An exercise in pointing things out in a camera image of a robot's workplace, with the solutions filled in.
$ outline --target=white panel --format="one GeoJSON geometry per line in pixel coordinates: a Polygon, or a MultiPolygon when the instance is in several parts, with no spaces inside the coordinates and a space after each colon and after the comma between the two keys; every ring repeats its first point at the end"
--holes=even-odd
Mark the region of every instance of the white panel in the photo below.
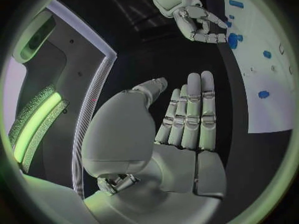
{"type": "Polygon", "coordinates": [[[4,126],[6,134],[9,133],[13,122],[15,121],[17,101],[23,82],[26,77],[26,67],[11,58],[9,61],[5,83],[4,83],[4,126]]]}
{"type": "Polygon", "coordinates": [[[281,54],[280,40],[271,24],[250,0],[244,8],[225,0],[225,15],[232,26],[230,33],[243,35],[243,41],[233,53],[242,73],[248,103],[248,133],[276,132],[292,129],[294,125],[294,80],[290,72],[287,51],[281,54]],[[271,53],[271,58],[263,55],[271,53]],[[260,91],[270,95],[259,98],[260,91]]]}

